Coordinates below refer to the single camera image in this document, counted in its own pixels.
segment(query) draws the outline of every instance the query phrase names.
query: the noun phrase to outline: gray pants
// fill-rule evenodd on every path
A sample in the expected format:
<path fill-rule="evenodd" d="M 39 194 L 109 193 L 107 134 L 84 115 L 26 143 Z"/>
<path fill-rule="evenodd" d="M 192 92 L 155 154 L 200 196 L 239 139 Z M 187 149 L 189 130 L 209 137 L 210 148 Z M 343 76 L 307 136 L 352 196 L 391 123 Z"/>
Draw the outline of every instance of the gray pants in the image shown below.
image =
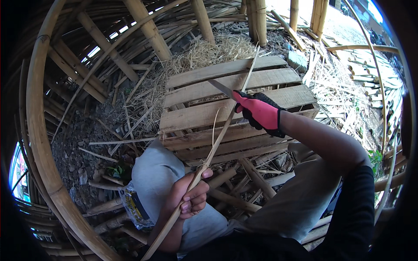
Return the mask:
<path fill-rule="evenodd" d="M 233 230 L 276 233 L 301 241 L 327 208 L 341 177 L 325 161 L 299 142 L 288 146 L 298 164 L 295 176 L 254 215 L 241 223 L 229 220 L 211 205 L 184 222 L 182 256 Z M 170 188 L 185 175 L 183 163 L 156 140 L 136 158 L 132 182 L 145 211 L 156 222 Z"/>

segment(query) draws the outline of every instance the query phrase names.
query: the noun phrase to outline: knife blade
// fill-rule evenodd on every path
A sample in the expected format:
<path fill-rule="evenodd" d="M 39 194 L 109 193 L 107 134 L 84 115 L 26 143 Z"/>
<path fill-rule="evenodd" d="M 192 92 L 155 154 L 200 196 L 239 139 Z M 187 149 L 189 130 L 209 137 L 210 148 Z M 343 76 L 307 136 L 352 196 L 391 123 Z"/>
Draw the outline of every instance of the knife blade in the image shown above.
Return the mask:
<path fill-rule="evenodd" d="M 232 95 L 232 90 L 230 88 L 226 87 L 225 85 L 223 85 L 222 83 L 220 83 L 220 82 L 218 82 L 216 80 L 208 80 L 208 82 L 210 84 L 212 84 L 213 86 L 215 86 L 218 90 L 220 90 L 226 96 L 230 97 L 234 101 L 237 101 L 235 99 L 235 97 Z"/>

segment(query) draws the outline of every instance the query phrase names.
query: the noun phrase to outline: black and pink glove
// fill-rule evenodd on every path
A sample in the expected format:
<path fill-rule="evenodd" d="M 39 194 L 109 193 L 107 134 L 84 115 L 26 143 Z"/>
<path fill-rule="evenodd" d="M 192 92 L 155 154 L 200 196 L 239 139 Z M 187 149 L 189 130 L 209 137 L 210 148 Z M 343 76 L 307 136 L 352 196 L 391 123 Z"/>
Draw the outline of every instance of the black and pink glove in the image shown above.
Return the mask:
<path fill-rule="evenodd" d="M 285 134 L 279 130 L 280 111 L 286 110 L 278 106 L 272 99 L 263 93 L 249 95 L 242 91 L 233 91 L 237 100 L 235 112 L 248 119 L 250 125 L 260 130 L 263 129 L 270 135 L 284 138 Z"/>

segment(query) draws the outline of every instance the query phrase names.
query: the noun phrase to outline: plastic bag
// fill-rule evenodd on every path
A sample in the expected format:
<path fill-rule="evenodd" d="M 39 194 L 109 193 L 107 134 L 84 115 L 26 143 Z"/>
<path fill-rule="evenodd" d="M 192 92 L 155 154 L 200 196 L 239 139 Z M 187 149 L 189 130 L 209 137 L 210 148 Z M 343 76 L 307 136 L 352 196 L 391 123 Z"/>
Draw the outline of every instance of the plastic bag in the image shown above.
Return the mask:
<path fill-rule="evenodd" d="M 142 206 L 132 181 L 126 187 L 119 187 L 118 191 L 126 212 L 138 230 L 155 226 Z"/>

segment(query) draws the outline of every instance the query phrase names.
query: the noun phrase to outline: wooden crate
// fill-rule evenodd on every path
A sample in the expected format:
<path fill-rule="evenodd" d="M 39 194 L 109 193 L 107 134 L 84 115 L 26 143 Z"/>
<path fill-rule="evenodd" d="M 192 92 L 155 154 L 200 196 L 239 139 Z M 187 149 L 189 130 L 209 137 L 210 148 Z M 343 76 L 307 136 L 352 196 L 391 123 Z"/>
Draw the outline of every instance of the wooden crate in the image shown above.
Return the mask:
<path fill-rule="evenodd" d="M 218 64 L 181 73 L 170 78 L 161 115 L 160 140 L 164 147 L 190 166 L 198 166 L 212 147 L 212 129 L 219 109 L 214 139 L 222 130 L 235 101 L 227 99 L 208 79 L 216 79 L 232 89 L 241 89 L 252 59 Z M 314 118 L 319 111 L 315 95 L 302 85 L 301 78 L 279 56 L 260 57 L 247 85 L 257 89 L 288 111 Z M 271 137 L 234 115 L 212 163 L 285 150 L 291 138 Z"/>

